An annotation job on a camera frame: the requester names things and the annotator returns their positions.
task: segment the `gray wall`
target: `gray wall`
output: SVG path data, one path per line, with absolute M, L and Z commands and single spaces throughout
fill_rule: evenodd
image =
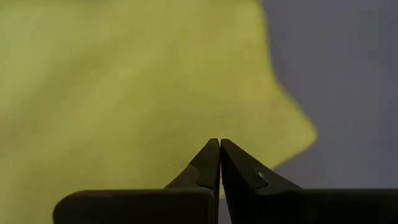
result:
M 319 140 L 276 170 L 306 188 L 398 187 L 398 1 L 264 0 L 280 82 Z M 220 223 L 230 223 L 225 201 Z

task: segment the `gray background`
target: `gray background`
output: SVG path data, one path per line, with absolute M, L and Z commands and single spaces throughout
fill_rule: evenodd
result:
M 319 133 L 276 172 L 305 188 L 398 188 L 398 1 L 263 5 L 274 70 Z

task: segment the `yellow fabric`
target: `yellow fabric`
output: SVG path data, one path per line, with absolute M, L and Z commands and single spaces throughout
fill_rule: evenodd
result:
M 209 138 L 267 166 L 315 132 L 272 74 L 255 0 L 0 4 L 0 223 L 81 189 L 157 188 Z

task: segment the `yellow cloth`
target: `yellow cloth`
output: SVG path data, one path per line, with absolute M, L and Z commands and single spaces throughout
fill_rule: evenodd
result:
M 315 132 L 272 74 L 255 0 L 0 5 L 0 223 L 81 189 L 158 188 L 209 138 L 267 166 Z

